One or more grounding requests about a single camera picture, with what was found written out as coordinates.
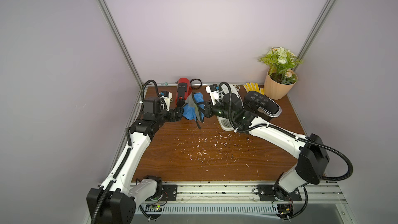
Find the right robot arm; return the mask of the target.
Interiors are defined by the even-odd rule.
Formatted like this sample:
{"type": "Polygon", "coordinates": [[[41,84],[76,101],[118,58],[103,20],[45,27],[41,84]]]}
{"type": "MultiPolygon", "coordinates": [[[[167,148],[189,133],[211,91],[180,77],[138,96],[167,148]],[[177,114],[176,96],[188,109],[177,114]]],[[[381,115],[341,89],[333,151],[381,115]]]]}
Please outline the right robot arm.
{"type": "Polygon", "coordinates": [[[228,122],[226,131],[250,134],[264,139],[285,150],[297,163],[287,172],[282,173],[272,186],[271,197],[285,201],[286,207],[278,209],[278,216],[283,221],[291,221],[302,214],[308,205],[295,212],[292,194],[303,188],[304,196],[308,197],[306,185],[318,185],[322,180],[342,181],[353,174],[353,164],[342,152],[323,144],[322,139],[311,134],[294,133],[270,123],[270,120],[282,113],[281,107],[260,91],[248,91],[241,98],[232,85],[222,82],[206,87],[210,100],[198,104],[200,114],[205,118],[216,116],[219,122],[228,122]],[[324,176],[330,161],[328,153],[334,153],[347,164],[347,172],[341,176],[324,176]]]}

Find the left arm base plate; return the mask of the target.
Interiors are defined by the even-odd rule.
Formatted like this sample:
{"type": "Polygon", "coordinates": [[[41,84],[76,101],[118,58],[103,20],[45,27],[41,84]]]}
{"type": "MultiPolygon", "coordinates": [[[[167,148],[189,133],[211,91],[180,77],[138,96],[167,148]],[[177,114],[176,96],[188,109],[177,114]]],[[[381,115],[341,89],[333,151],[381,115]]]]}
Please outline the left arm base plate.
{"type": "Polygon", "coordinates": [[[152,196],[147,199],[147,201],[156,202],[156,201],[171,201],[174,202],[177,200],[178,186],[175,184],[171,185],[163,185],[162,190],[159,194],[152,196]]]}

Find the blue grey microfiber cloth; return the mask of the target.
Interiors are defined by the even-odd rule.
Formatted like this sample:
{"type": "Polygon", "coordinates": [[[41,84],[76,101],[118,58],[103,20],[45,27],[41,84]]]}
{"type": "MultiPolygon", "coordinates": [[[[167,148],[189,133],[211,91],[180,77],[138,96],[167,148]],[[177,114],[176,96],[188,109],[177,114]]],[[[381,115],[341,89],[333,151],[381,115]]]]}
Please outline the blue grey microfiber cloth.
{"type": "Polygon", "coordinates": [[[204,98],[202,93],[191,93],[185,100],[183,116],[188,120],[194,120],[201,129],[200,122],[204,121],[204,98]]]}

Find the white coffee machine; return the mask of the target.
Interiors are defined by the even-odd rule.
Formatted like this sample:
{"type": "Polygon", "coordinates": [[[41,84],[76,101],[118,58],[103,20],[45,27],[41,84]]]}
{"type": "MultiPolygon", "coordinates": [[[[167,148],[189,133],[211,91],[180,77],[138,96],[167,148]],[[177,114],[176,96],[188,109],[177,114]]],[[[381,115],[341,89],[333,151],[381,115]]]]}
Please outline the white coffee machine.
{"type": "Polygon", "coordinates": [[[235,86],[222,83],[221,93],[218,96],[218,102],[221,103],[221,114],[217,116],[217,120],[224,131],[234,131],[236,128],[231,124],[231,114],[234,115],[235,106],[242,106],[242,99],[235,86]]]}

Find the black coffee machine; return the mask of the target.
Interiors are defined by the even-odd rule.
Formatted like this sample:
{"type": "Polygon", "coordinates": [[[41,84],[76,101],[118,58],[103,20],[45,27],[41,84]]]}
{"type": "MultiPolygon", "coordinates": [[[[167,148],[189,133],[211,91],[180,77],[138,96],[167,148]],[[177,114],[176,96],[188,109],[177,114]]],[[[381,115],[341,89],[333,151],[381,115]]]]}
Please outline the black coffee machine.
{"type": "Polygon", "coordinates": [[[282,113],[281,107],[275,101],[255,91],[249,91],[245,95],[244,109],[255,113],[266,121],[271,121],[282,113]]]}

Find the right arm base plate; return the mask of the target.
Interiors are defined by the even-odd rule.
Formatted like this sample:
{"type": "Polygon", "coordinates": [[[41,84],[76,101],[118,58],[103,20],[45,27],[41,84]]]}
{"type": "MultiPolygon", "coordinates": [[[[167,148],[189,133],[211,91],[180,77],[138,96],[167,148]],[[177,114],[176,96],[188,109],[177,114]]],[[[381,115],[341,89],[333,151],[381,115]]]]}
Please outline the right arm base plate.
{"type": "Polygon", "coordinates": [[[259,196],[260,201],[284,201],[284,202],[295,202],[302,201],[299,190],[296,188],[293,192],[288,193],[283,189],[274,185],[258,185],[254,189],[254,194],[259,196]]]}

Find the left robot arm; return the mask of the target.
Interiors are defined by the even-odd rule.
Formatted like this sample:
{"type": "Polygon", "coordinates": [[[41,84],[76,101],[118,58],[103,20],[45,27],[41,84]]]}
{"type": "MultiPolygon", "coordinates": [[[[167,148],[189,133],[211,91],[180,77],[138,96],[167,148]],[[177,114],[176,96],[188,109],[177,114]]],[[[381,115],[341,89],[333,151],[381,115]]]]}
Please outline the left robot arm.
{"type": "Polygon", "coordinates": [[[127,143],[107,178],[98,188],[90,189],[87,204],[93,224],[129,224],[136,209],[151,200],[160,209],[176,199],[176,186],[163,187],[160,177],[146,176],[132,185],[132,179],[145,150],[166,122],[182,119],[181,107],[171,108],[170,92],[155,89],[156,96],[141,95],[139,118],[125,130],[127,143]]]}

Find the red coffee machine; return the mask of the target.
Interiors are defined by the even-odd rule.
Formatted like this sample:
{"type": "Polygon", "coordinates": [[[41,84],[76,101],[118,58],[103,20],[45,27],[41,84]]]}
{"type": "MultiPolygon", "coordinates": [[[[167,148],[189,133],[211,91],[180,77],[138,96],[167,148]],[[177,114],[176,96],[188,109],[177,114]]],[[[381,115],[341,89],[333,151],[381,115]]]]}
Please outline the red coffee machine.
{"type": "Polygon", "coordinates": [[[183,107],[186,103],[186,99],[192,93],[190,80],[187,78],[180,78],[177,82],[177,93],[176,93],[176,106],[183,107]]]}

